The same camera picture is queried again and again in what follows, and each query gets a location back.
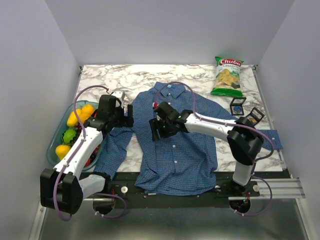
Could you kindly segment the blue checked shirt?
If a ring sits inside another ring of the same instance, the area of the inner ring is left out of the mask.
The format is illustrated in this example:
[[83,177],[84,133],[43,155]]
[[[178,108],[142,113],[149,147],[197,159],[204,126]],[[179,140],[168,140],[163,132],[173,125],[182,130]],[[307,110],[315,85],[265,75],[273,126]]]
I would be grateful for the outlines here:
[[200,133],[179,132],[153,141],[149,120],[155,117],[154,100],[167,102],[179,112],[196,109],[208,117],[233,119],[221,105],[192,94],[181,84],[167,87],[157,82],[153,88],[140,92],[132,102],[133,127],[116,127],[106,136],[94,170],[114,177],[127,156],[132,136],[136,136],[142,150],[142,162],[135,185],[147,194],[191,196],[213,189],[218,167],[215,139]]

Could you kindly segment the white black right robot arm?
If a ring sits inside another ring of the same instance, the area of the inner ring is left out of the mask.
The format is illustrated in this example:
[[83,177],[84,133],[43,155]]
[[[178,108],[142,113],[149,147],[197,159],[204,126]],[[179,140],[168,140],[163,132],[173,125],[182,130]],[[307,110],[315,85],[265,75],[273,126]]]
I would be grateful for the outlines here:
[[156,118],[149,121],[153,141],[182,132],[204,134],[227,142],[236,161],[230,191],[236,196],[247,192],[256,157],[264,143],[263,136],[247,118],[224,120],[191,110],[178,112],[167,102],[153,103],[152,108],[156,113]]

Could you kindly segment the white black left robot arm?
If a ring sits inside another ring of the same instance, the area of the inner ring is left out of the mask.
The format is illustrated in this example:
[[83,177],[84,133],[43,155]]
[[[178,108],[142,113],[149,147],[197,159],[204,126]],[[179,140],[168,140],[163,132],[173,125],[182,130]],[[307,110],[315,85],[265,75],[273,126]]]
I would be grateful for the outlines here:
[[114,91],[100,97],[96,113],[84,123],[80,134],[66,156],[52,169],[40,175],[40,203],[43,207],[58,208],[61,212],[75,214],[82,201],[94,194],[104,198],[110,194],[110,177],[92,172],[86,178],[81,173],[96,147],[114,128],[132,127],[133,108],[124,110],[125,92]]

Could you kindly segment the black box with blue brooch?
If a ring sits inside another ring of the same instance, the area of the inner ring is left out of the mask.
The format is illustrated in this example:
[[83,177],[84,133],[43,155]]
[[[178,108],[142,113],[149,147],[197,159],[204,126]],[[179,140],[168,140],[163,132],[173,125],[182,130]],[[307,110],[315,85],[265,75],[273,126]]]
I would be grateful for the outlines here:
[[229,108],[232,116],[243,116],[245,114],[243,104],[246,99],[246,97],[234,97],[231,100]]

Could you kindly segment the black box with gold brooch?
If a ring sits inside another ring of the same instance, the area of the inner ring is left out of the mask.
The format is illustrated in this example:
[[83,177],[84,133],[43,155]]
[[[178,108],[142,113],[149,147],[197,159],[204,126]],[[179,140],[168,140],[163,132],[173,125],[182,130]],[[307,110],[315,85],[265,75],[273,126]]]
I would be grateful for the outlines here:
[[253,107],[246,118],[255,126],[265,117],[265,115],[256,107]]

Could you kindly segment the orange fruit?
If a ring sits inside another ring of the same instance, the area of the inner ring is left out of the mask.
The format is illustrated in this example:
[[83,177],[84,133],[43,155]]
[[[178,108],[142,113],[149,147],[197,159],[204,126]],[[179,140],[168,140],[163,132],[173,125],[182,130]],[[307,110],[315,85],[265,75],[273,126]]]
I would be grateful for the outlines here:
[[95,112],[95,108],[91,104],[85,104],[81,109],[81,114],[91,116]]
[[79,115],[80,123],[84,123],[90,116],[91,114],[89,114],[88,112],[82,112]]

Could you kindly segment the dark purple grapes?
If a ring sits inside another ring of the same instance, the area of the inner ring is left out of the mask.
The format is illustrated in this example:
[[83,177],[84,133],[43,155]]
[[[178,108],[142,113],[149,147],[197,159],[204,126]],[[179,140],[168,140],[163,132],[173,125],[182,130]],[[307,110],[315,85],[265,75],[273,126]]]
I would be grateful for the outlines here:
[[99,153],[101,145],[99,144],[90,155],[90,160],[94,161]]

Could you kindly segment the yellow mango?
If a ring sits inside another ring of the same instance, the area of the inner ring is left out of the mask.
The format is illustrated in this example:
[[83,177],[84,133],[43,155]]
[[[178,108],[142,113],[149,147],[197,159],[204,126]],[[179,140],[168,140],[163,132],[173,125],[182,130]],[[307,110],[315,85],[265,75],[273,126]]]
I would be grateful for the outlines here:
[[76,114],[72,111],[67,119],[66,125],[70,128],[75,127],[79,123]]

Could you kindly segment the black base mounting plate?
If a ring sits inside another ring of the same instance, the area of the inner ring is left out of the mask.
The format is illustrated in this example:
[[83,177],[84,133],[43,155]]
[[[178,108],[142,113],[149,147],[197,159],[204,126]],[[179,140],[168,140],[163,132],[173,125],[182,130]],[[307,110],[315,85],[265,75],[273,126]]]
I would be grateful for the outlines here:
[[237,187],[232,183],[231,173],[218,173],[217,187],[188,196],[145,193],[142,188],[135,186],[137,177],[136,172],[117,173],[114,180],[107,179],[102,193],[115,194],[123,198],[129,209],[229,208],[229,206],[239,206],[240,200],[249,201],[260,196],[259,191],[254,190],[254,187],[258,186],[256,181],[250,181],[245,188]]

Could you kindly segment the yellow pear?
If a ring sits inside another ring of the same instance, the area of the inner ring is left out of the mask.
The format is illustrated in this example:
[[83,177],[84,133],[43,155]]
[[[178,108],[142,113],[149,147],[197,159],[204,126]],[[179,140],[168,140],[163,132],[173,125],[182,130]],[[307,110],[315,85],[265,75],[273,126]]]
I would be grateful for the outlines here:
[[55,148],[55,154],[61,161],[70,151],[71,147],[69,145],[60,144]]

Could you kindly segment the teal plastic fruit basket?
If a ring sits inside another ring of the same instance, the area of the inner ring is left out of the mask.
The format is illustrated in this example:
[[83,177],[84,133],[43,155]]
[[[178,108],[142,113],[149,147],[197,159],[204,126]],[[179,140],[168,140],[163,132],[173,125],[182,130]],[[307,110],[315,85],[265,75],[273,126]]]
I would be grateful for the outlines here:
[[[67,120],[68,120],[69,115],[72,111],[73,111],[73,104],[71,104],[69,107],[66,108],[65,113],[64,113],[64,115],[63,115],[53,137],[52,137],[52,140],[50,141],[48,148],[47,148],[46,158],[52,167],[54,167],[56,164],[58,164],[60,162],[60,159],[56,155],[55,150],[56,150],[57,146],[59,146],[63,143],[62,134],[69,128],[67,126]],[[92,160],[89,165],[87,165],[83,168],[83,170],[82,170],[83,172],[91,171],[95,167],[95,165],[98,162],[98,158],[101,155],[102,147],[105,146],[105,143],[106,143],[106,141],[103,140],[100,145],[100,148],[96,154],[96,158],[94,160]]]

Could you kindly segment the green cassava chips bag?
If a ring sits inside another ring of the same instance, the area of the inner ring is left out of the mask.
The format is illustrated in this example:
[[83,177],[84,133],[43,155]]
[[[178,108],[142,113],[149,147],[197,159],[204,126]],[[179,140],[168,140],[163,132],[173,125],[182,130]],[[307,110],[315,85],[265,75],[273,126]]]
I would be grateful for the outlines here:
[[240,72],[243,61],[233,58],[215,57],[216,76],[211,95],[243,97]]

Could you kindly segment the aluminium frame rail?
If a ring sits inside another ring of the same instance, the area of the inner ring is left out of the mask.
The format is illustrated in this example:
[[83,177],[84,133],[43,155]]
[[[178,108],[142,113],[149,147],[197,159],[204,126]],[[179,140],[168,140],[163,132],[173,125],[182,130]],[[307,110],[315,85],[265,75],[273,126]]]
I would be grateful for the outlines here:
[[272,199],[304,199],[305,193],[302,184],[298,178],[271,178],[253,179],[249,182],[248,192],[249,198],[252,200],[270,199],[270,190],[272,191]]

